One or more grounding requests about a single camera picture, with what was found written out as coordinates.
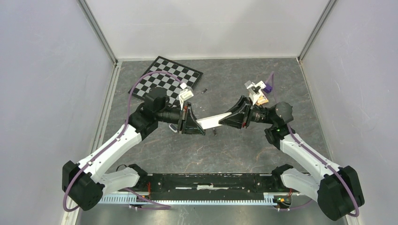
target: black and white checkered pattern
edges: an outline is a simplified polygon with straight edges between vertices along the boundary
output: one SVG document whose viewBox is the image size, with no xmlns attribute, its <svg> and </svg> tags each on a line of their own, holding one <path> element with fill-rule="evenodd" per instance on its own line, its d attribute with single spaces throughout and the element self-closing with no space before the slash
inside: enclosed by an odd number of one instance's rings
<svg viewBox="0 0 398 225">
<path fill-rule="evenodd" d="M 167 71 L 176 75 L 182 82 L 186 83 L 192 89 L 201 79 L 203 73 L 192 68 L 181 65 L 177 62 L 168 60 L 159 56 L 145 71 L 145 74 L 153 71 Z M 164 74 L 153 74 L 147 76 L 140 81 L 133 91 L 133 95 L 144 99 L 144 95 L 153 87 L 159 86 L 167 90 L 167 95 L 170 97 L 170 104 L 179 105 L 178 95 L 181 91 L 180 83 L 174 78 Z"/>
</svg>

